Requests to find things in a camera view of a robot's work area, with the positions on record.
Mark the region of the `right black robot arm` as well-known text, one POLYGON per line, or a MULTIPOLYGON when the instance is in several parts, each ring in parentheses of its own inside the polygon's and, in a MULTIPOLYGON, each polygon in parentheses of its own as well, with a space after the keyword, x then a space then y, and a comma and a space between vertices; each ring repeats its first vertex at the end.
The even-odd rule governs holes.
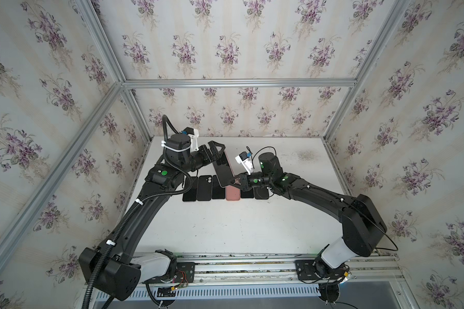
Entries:
POLYGON ((357 256, 370 256, 385 236, 387 227, 368 196, 338 194, 286 173, 273 153, 261 154, 259 165, 259 172, 241 173, 229 184, 243 191, 267 187, 273 194, 310 205, 342 225, 342 237, 324 248, 315 259, 314 266, 320 271, 335 270, 357 256))

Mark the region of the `pink phone case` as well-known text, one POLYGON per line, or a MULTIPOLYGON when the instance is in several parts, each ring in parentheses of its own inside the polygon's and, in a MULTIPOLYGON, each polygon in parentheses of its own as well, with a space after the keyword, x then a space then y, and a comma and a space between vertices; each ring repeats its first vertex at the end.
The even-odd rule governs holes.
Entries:
POLYGON ((236 202, 241 199, 241 191, 233 186, 226 187, 226 200, 228 202, 236 202))

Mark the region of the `black phone case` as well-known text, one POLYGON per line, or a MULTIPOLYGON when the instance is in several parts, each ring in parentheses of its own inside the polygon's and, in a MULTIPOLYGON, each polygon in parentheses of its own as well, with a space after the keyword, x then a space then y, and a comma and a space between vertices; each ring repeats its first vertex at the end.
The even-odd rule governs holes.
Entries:
POLYGON ((197 201, 207 202, 212 199, 212 176, 211 175, 202 175, 198 178, 197 186, 197 201))

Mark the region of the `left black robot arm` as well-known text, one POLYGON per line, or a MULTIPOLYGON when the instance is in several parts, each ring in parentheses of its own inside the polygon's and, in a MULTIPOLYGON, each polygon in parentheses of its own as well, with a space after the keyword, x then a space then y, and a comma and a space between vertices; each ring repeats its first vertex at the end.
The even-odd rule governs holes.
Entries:
POLYGON ((79 264, 87 288, 82 301, 89 308, 93 291, 100 290, 112 299, 124 301, 139 284, 142 266, 132 262, 136 248, 150 223, 171 196, 188 192, 179 186, 189 175, 218 161, 226 147, 216 141, 192 148, 189 135, 178 133, 162 141, 162 155, 148 171, 135 202, 115 229, 95 249, 86 247, 79 264))

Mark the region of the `pink-cased phone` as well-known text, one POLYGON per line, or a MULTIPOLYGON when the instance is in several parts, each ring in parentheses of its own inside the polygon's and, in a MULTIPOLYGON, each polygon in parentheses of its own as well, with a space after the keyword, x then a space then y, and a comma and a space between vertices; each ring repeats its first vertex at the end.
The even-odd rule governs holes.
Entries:
POLYGON ((220 186, 218 177, 216 175, 213 175, 211 199, 224 200, 225 198, 226 198, 226 190, 220 186))
POLYGON ((230 185, 230 182, 235 177, 233 170, 230 166, 228 156, 224 151, 220 158, 213 163, 213 167, 219 182, 219 185, 222 188, 230 185))

